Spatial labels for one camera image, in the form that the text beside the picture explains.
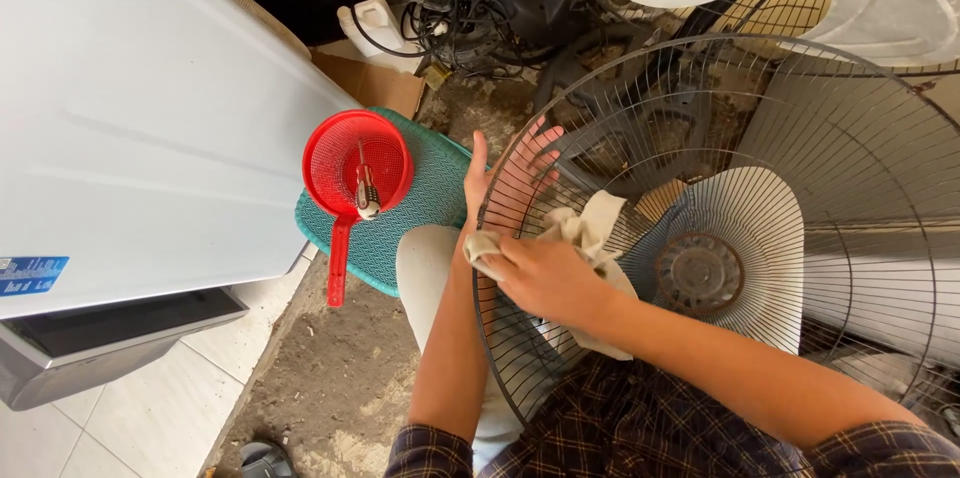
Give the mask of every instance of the red strainer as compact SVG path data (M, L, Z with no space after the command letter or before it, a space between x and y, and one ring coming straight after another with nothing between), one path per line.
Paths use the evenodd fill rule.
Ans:
M381 212L403 200L414 179L413 158L401 132L377 113L343 111L324 120L310 135L303 151L303 183L313 201L337 218L330 236L326 280L326 303L332 307L344 304L348 242L351 227L360 221L355 201L360 142L380 194Z

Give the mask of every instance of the fan hub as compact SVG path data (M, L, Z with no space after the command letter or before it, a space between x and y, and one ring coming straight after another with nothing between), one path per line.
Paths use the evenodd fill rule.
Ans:
M737 253L706 234L687 234L668 243L656 260L656 278L666 300L695 313L729 305L743 286Z

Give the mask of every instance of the tiled floor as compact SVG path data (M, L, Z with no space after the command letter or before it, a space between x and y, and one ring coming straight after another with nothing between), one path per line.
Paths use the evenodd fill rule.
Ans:
M316 253L234 286L245 316L123 378L22 412L0 403L0 476L194 478Z

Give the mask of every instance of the plaid shirt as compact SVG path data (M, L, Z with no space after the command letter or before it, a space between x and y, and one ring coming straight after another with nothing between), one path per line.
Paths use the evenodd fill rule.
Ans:
M456 435L412 424L393 443L386 478L470 478ZM647 476L960 476L960 449L926 427L876 422L806 455L700 389L643 361L590 353L563 377L530 427L482 478Z

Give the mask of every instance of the hand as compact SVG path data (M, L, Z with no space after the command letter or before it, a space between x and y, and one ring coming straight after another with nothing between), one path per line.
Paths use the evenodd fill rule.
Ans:
M484 255L503 280L503 292L520 309L564 326L589 331L618 291L565 241L500 238L502 255Z
M541 116L523 135L510 157L504 160L507 154L501 155L490 170L487 170L487 140L480 131L473 132L473 157L470 158L470 167L463 178L468 225L476 225L487 189L501 166L503 170L490 192L483 223L485 229L507 236L513 236L521 230L523 216L534 197L543 193L560 177L557 170L549 170L542 176L543 170L553 165L560 152L552 150L542 154L541 151L559 139L564 134L564 128L557 125L537 135L537 130L543 123L544 117Z

